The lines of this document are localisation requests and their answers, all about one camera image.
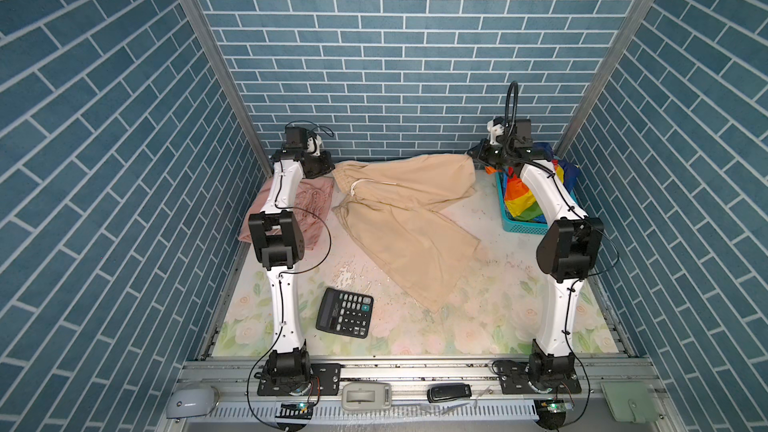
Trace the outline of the pink shorts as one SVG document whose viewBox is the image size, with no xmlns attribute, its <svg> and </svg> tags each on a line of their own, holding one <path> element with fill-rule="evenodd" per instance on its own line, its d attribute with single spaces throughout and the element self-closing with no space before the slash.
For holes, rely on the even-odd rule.
<svg viewBox="0 0 768 432">
<path fill-rule="evenodd" d="M 245 214 L 238 240 L 251 243 L 248 217 L 259 213 L 265 205 L 271 191 L 272 179 L 268 179 L 259 190 L 252 205 Z M 331 208 L 334 181 L 330 177 L 303 179 L 296 195 L 296 216 L 305 240 L 307 250 L 312 250 L 323 235 L 325 220 Z"/>
</svg>

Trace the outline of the beige shorts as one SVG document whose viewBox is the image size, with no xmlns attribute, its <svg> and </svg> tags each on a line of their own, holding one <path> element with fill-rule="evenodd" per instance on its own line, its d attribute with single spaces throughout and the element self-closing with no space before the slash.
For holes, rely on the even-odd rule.
<svg viewBox="0 0 768 432">
<path fill-rule="evenodd" d="M 442 211 L 474 194 L 463 154 L 347 161 L 333 171 L 345 194 L 334 213 L 353 241 L 422 307 L 436 313 L 469 270 L 480 240 Z"/>
</svg>

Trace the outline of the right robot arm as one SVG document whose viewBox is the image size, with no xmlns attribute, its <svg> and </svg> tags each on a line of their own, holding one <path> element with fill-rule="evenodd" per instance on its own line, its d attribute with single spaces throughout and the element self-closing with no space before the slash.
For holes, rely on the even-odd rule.
<svg viewBox="0 0 768 432">
<path fill-rule="evenodd" d="M 529 147 L 509 149 L 489 139 L 468 155 L 496 170 L 513 170 L 533 193 L 548 230 L 536 249 L 546 276 L 547 296 L 540 332 L 532 341 L 528 363 L 499 369 L 507 393 L 551 393 L 562 383 L 581 391 L 575 371 L 572 334 L 579 294 L 596 265 L 603 223 L 590 217 L 569 195 L 552 161 Z"/>
</svg>

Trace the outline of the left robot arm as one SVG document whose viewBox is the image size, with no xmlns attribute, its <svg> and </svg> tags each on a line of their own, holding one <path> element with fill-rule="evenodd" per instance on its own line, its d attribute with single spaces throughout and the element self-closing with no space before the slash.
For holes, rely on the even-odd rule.
<svg viewBox="0 0 768 432">
<path fill-rule="evenodd" d="M 284 148 L 274 159 L 273 183 L 264 206 L 247 225 L 258 262 L 264 267 L 272 296 L 273 338 L 265 353 L 262 377 L 274 387 L 298 387 L 311 382 L 310 355 L 303 337 L 296 278 L 305 254 L 305 241 L 295 214 L 300 182 L 333 170 L 327 151 Z"/>
</svg>

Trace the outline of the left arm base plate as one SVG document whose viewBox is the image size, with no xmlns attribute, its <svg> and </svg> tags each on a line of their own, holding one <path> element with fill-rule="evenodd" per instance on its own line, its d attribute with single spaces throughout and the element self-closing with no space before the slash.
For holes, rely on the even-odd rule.
<svg viewBox="0 0 768 432">
<path fill-rule="evenodd" d="M 312 394 L 323 397 L 336 396 L 340 388 L 340 363 L 313 363 L 310 372 L 295 377 L 272 378 L 266 371 L 256 372 L 254 380 L 257 384 L 258 396 L 307 396 Z"/>
</svg>

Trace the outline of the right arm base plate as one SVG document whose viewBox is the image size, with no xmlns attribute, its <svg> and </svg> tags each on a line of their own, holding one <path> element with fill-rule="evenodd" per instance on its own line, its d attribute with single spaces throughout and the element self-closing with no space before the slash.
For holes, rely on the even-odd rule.
<svg viewBox="0 0 768 432">
<path fill-rule="evenodd" d="M 582 392 L 582 386 L 575 372 L 531 372 L 528 363 L 512 360 L 495 360 L 490 365 L 497 376 L 502 393 L 554 394 L 565 392 L 572 395 Z"/>
</svg>

